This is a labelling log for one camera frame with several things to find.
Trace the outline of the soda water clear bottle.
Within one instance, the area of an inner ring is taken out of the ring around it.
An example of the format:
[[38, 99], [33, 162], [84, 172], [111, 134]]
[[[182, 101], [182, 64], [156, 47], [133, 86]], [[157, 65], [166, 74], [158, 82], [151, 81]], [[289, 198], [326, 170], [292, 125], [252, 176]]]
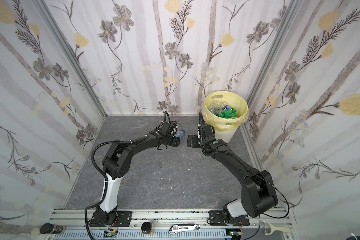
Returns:
[[179, 142], [181, 143], [183, 141], [183, 138], [185, 136], [186, 131], [185, 130], [179, 130], [175, 133], [174, 137], [179, 139]]

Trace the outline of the green bottle yellow cap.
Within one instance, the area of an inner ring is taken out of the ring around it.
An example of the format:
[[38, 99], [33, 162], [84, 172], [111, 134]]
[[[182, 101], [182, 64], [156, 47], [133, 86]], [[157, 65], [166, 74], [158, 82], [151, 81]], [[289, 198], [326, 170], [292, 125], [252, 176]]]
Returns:
[[220, 110], [218, 108], [209, 108], [208, 109], [210, 113], [212, 113], [215, 116], [219, 115]]
[[234, 108], [224, 109], [218, 113], [218, 116], [220, 118], [228, 118], [228, 119], [236, 118], [237, 110], [235, 110]]

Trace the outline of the blue label bottle blue cap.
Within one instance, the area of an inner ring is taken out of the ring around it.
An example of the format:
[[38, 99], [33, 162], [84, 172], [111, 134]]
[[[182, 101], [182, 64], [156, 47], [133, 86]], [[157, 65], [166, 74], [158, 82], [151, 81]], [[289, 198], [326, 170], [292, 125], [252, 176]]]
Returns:
[[224, 110], [229, 110], [231, 107], [229, 106], [229, 105], [226, 105], [226, 106], [224, 106], [223, 108], [222, 108], [222, 111], [224, 111]]

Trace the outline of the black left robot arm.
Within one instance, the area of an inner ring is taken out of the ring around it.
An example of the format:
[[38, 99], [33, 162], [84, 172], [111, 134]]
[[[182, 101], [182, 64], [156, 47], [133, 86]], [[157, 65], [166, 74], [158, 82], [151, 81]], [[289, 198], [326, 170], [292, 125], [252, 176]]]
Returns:
[[[180, 140], [175, 136], [177, 122], [162, 122], [154, 130], [143, 137], [129, 141], [107, 141], [97, 145], [91, 153], [91, 161], [95, 169], [103, 176], [104, 186], [102, 196], [96, 204], [85, 208], [85, 227], [109, 227], [119, 220], [117, 213], [118, 193], [123, 177], [131, 167], [133, 156], [142, 151], [160, 146], [178, 147]], [[102, 161], [100, 168], [95, 161], [98, 149], [109, 145], [109, 149]]]

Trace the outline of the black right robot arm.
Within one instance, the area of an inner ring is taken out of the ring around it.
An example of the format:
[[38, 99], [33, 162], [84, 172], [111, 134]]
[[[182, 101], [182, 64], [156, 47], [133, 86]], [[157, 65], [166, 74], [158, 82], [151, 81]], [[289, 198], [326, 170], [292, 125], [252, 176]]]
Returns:
[[232, 218], [242, 215], [256, 218], [278, 205], [279, 200], [271, 174], [248, 165], [225, 141], [216, 139], [211, 125], [199, 126], [197, 135], [188, 136], [187, 146], [201, 149], [204, 156], [223, 164], [241, 184], [241, 198], [226, 206]]

